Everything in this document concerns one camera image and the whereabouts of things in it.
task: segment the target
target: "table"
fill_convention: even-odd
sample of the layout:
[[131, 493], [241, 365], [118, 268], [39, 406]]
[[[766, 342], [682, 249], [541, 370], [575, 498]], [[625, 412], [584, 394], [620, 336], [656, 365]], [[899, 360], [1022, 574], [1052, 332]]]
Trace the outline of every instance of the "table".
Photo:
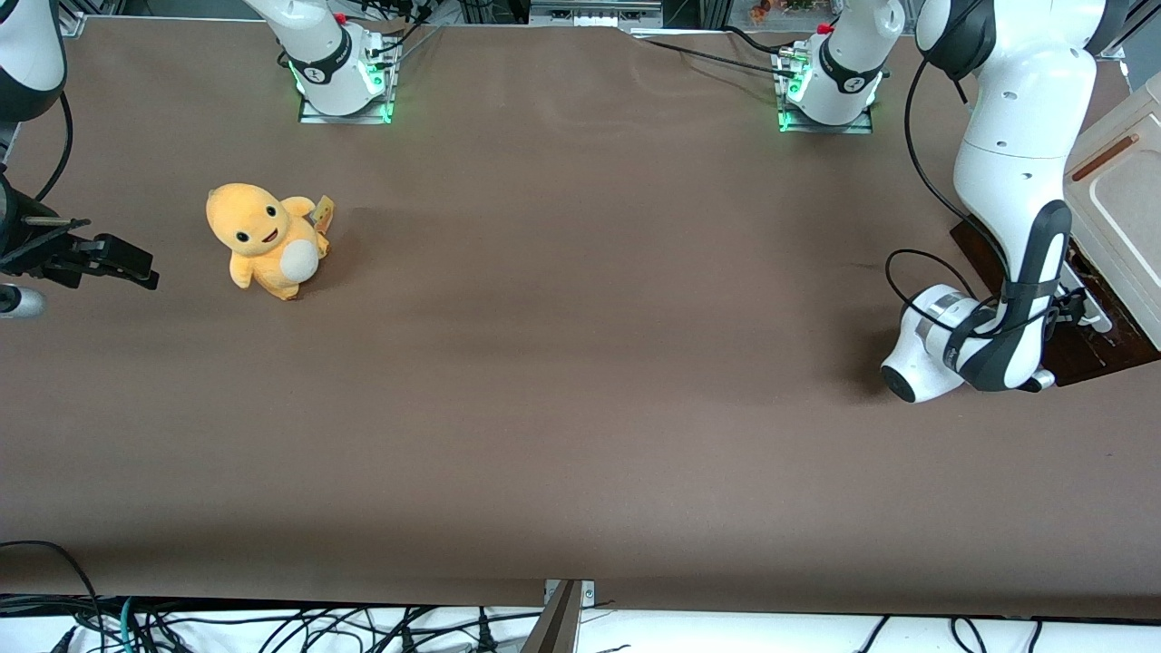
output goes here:
[[[922, 406], [879, 380], [886, 254], [968, 271], [903, 148], [907, 44], [866, 137], [779, 134], [760, 73], [611, 29], [445, 29], [388, 127], [297, 124], [260, 23], [67, 48], [49, 203], [161, 287], [38, 284], [50, 311], [3, 324], [0, 529], [100, 593], [528, 604], [594, 577], [626, 608], [1161, 613], [1161, 366]], [[950, 188], [946, 80], [916, 115]], [[21, 134], [16, 187], [59, 120]], [[230, 282], [203, 214], [230, 181], [334, 199], [301, 301]], [[79, 589], [6, 560], [6, 590]]]

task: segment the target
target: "stuffed toy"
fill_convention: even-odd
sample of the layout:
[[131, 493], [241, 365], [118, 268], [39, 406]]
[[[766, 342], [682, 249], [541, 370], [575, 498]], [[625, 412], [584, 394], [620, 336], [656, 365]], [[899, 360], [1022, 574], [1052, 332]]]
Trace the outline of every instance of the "stuffed toy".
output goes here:
[[226, 184], [210, 192], [205, 217], [218, 241], [230, 247], [230, 278], [239, 288], [251, 279], [280, 300], [298, 296], [298, 285], [313, 277], [331, 244], [324, 236], [334, 203], [307, 198], [281, 202], [250, 184]]

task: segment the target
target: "metal mounting plate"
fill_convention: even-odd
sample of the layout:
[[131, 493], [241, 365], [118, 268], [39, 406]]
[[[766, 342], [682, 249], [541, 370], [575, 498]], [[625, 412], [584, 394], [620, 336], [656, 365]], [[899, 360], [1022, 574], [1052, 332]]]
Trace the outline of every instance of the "metal mounting plate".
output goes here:
[[[558, 580], [545, 581], [545, 605], [553, 600], [553, 593], [561, 584]], [[592, 608], [597, 604], [597, 581], [580, 581], [580, 607]]]

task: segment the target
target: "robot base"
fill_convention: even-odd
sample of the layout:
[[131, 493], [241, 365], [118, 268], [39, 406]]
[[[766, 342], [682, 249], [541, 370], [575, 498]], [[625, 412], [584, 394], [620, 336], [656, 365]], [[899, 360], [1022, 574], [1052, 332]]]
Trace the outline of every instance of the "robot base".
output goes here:
[[794, 57], [793, 52], [788, 49], [784, 49], [778, 55], [771, 55], [770, 63], [774, 70], [788, 70], [795, 74], [793, 78], [774, 76], [774, 92], [778, 96], [779, 131], [808, 131], [814, 134], [871, 134], [873, 131], [870, 107], [863, 109], [859, 117], [849, 124], [822, 124], [821, 122], [810, 120], [802, 113], [802, 109], [787, 99], [792, 87], [802, 82], [802, 60]]
[[372, 87], [380, 88], [381, 92], [362, 109], [345, 116], [324, 114], [315, 108], [307, 96], [298, 88], [302, 95], [302, 106], [298, 108], [298, 122], [305, 124], [390, 124], [395, 114], [395, 89], [399, 85], [399, 59], [403, 56], [403, 46], [397, 45], [398, 37], [383, 36], [373, 31], [367, 33], [369, 48], [387, 49], [387, 52], [374, 58], [366, 58], [361, 65], [366, 66], [367, 82]]

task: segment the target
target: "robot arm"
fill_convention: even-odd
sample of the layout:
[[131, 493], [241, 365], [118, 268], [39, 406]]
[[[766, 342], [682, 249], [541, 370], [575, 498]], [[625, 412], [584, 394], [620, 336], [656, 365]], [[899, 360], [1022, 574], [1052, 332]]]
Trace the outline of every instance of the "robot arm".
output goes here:
[[367, 69], [382, 38], [353, 23], [339, 24], [325, 0], [244, 0], [274, 30], [290, 58], [303, 96], [319, 112], [344, 116], [383, 93]]
[[853, 0], [830, 34], [805, 44], [812, 65], [787, 95], [810, 120], [848, 124], [871, 103], [882, 65], [903, 33], [907, 13], [899, 0]]
[[1065, 162], [1093, 93], [1090, 52], [1104, 46], [1095, 37], [1118, 15], [1124, 20], [1120, 5], [930, 0], [923, 7], [917, 41], [926, 59], [953, 79], [979, 78], [954, 184], [994, 237], [1007, 278], [994, 308], [947, 286], [911, 300], [882, 365], [900, 397], [926, 401], [965, 380], [987, 392], [1034, 392], [1053, 382], [1038, 368], [1072, 228]]
[[49, 110], [65, 86], [65, 50], [53, 0], [0, 0], [0, 121]]

